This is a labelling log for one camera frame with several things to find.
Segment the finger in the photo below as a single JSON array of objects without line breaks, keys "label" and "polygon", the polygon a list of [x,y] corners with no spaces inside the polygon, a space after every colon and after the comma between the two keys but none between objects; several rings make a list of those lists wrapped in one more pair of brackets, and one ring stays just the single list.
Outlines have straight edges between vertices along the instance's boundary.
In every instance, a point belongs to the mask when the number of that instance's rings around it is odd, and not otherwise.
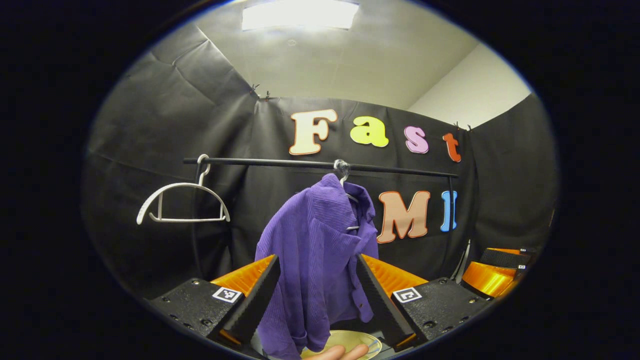
[{"label": "finger", "polygon": [[368,352],[369,352],[369,347],[367,345],[360,344],[360,345],[356,346],[355,348],[353,348],[348,353],[344,354],[340,358],[340,360],[356,360],[356,359],[360,359],[364,355],[367,355]]},{"label": "finger", "polygon": [[345,348],[342,345],[335,345],[322,354],[308,357],[307,360],[339,360],[344,355]]}]

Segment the shirt sleeve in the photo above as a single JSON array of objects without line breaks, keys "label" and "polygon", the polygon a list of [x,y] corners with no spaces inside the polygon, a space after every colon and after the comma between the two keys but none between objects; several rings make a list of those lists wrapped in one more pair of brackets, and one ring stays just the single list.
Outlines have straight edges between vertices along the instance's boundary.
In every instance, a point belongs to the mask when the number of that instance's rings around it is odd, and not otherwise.
[{"label": "shirt sleeve", "polygon": [[307,345],[300,274],[301,254],[305,252],[298,246],[308,226],[303,197],[296,194],[278,210],[265,227],[255,253],[256,261],[272,254],[280,259],[280,278],[258,325],[258,335],[265,353],[283,360],[299,360]]}]

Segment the white plastic hanger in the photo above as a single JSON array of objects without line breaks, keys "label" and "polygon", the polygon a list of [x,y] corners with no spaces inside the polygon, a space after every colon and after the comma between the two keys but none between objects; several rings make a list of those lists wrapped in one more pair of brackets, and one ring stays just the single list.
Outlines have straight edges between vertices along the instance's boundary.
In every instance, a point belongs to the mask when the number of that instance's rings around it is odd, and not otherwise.
[{"label": "white plastic hanger", "polygon": [[[198,164],[202,161],[202,159],[208,158],[206,154],[200,155],[198,158]],[[209,169],[211,169],[211,164],[207,164],[207,169],[204,170],[202,174],[200,174],[200,179],[197,184],[194,183],[175,183],[163,186],[162,188],[156,190],[143,204],[138,212],[138,218],[136,219],[138,225],[142,224],[142,220],[145,217],[145,213],[147,212],[147,208],[151,205],[151,202],[157,197],[158,198],[158,216],[156,217],[153,213],[149,212],[149,217],[156,222],[212,222],[212,221],[222,221],[226,220],[227,222],[231,221],[229,217],[229,212],[227,211],[227,207],[222,199],[218,196],[218,194],[214,193],[211,189],[202,186],[202,181],[204,180],[204,176],[209,173]],[[163,193],[172,188],[178,188],[181,186],[186,186],[189,188],[196,188],[204,190],[211,195],[215,196],[218,201],[220,201],[220,217],[219,218],[203,218],[203,219],[186,219],[186,218],[162,218],[162,198]]]},{"label": "white plastic hanger", "polygon": [[[342,188],[344,189],[344,181],[347,179],[347,177],[349,177],[349,164],[347,164],[344,160],[336,160],[333,162],[333,168],[335,170],[338,170],[340,173],[342,173],[342,179],[340,179],[340,185],[342,185]],[[353,201],[355,201],[356,203],[359,203],[360,201],[358,201],[358,199],[351,195],[348,192],[344,192],[347,197]],[[360,226],[349,226],[347,227],[347,231],[349,230],[357,230],[359,229]]]}]

